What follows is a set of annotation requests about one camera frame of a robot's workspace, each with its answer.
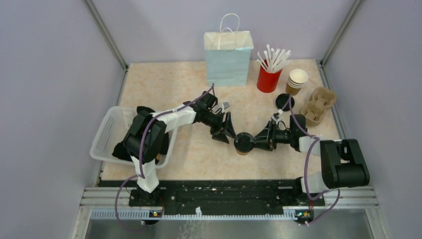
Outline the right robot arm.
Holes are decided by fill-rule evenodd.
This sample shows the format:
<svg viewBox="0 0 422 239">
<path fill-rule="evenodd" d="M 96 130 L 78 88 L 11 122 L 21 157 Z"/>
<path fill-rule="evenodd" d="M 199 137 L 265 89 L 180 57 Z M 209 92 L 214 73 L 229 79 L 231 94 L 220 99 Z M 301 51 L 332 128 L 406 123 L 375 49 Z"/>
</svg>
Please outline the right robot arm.
<svg viewBox="0 0 422 239">
<path fill-rule="evenodd" d="M 304 175 L 292 199 L 305 205 L 332 189 L 367 186 L 370 173 L 359 142 L 355 139 L 329 140 L 308 134 L 304 115 L 291 115 L 290 126 L 281 130 L 272 118 L 256 136 L 248 139 L 254 148 L 273 151 L 279 143 L 306 153 Z"/>
</svg>

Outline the black plastic cup lid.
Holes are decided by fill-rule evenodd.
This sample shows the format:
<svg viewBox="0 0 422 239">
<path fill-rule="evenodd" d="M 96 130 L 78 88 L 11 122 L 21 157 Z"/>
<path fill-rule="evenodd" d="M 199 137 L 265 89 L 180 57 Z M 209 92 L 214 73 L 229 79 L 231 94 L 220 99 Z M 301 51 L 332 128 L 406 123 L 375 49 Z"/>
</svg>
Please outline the black plastic cup lid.
<svg viewBox="0 0 422 239">
<path fill-rule="evenodd" d="M 253 136 L 247 132 L 237 134 L 234 140 L 235 149 L 252 151 L 254 148 L 254 143 L 250 141 L 252 138 Z"/>
</svg>

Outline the brown paper coffee cup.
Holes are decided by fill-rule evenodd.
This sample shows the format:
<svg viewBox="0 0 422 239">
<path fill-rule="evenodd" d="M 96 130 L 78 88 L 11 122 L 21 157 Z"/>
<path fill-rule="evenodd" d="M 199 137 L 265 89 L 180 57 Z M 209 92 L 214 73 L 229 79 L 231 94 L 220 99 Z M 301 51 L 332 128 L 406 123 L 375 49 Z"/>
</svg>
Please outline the brown paper coffee cup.
<svg viewBox="0 0 422 239">
<path fill-rule="evenodd" d="M 237 152 L 239 155 L 245 156 L 245 155 L 247 155 L 250 151 L 244 151 L 244 150 L 238 150 L 238 149 L 236 149 L 236 152 Z"/>
</svg>

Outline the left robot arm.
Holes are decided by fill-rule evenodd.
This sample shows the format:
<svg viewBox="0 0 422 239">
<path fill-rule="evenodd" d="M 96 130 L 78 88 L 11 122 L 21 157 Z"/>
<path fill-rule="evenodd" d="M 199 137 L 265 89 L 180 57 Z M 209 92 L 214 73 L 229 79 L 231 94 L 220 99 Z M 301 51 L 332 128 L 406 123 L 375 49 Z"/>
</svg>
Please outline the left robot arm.
<svg viewBox="0 0 422 239">
<path fill-rule="evenodd" d="M 229 138 L 236 137 L 231 113 L 225 111 L 228 107 L 227 102 L 218 102 L 216 96 L 203 92 L 194 101 L 184 102 L 165 112 L 137 108 L 129 130 L 112 154 L 134 163 L 137 185 L 142 189 L 140 198 L 146 205 L 153 206 L 159 201 L 156 168 L 168 163 L 179 127 L 200 122 L 210 127 L 214 140 L 228 143 Z"/>
</svg>

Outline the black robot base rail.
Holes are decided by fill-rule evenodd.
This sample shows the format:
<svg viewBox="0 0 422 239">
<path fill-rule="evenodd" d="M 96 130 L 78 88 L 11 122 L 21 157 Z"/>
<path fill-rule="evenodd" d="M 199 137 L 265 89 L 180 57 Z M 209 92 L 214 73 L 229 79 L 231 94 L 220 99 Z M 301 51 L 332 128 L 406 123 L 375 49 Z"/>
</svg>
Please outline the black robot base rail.
<svg viewBox="0 0 422 239">
<path fill-rule="evenodd" d="M 134 181 L 100 181 L 99 188 L 120 189 L 116 203 L 127 199 L 128 209 L 148 209 L 160 214 L 194 214 L 199 207 L 205 215 L 280 215 L 295 210 L 297 220 L 312 219 L 313 209 L 336 204 L 345 190 L 332 190 L 311 201 L 299 180 L 163 180 L 152 193 L 144 192 Z"/>
</svg>

